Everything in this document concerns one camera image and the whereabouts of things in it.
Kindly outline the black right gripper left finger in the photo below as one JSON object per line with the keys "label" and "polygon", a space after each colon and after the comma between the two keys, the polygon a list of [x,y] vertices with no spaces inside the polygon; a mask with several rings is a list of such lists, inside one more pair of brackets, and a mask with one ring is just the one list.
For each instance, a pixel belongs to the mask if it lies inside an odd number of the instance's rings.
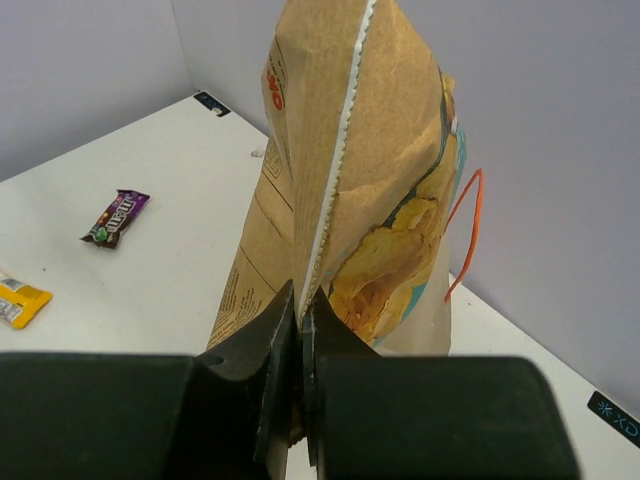
{"label": "black right gripper left finger", "polygon": [[291,283],[198,356],[6,352],[5,479],[282,479],[294,384]]}

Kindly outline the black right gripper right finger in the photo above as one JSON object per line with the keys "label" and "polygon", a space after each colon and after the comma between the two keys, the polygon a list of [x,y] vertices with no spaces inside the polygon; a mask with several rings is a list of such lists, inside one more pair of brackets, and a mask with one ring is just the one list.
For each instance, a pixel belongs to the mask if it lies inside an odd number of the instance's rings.
{"label": "black right gripper right finger", "polygon": [[550,385],[514,356],[383,356],[318,292],[301,320],[309,462],[321,479],[577,479]]}

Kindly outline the cream paper gift bag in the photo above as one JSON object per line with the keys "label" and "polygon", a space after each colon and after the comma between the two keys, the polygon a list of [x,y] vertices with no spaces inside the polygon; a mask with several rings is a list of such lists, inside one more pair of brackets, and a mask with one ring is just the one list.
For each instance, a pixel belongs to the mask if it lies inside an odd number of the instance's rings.
{"label": "cream paper gift bag", "polygon": [[449,244],[446,236],[440,242],[432,275],[414,307],[400,325],[374,350],[386,356],[446,356],[451,348],[451,304],[455,288],[468,272],[476,250],[484,202],[484,173],[477,169],[452,207],[445,227],[453,220],[460,204],[476,184],[476,199],[470,243],[458,275],[451,280]]}

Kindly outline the brown potato chips bag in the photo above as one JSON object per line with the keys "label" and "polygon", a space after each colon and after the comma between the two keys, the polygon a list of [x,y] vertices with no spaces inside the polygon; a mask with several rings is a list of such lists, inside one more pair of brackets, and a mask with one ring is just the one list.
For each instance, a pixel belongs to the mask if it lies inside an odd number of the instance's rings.
{"label": "brown potato chips bag", "polygon": [[289,1],[262,75],[271,133],[209,342],[286,283],[371,347],[432,275],[465,161],[455,82],[394,1]]}

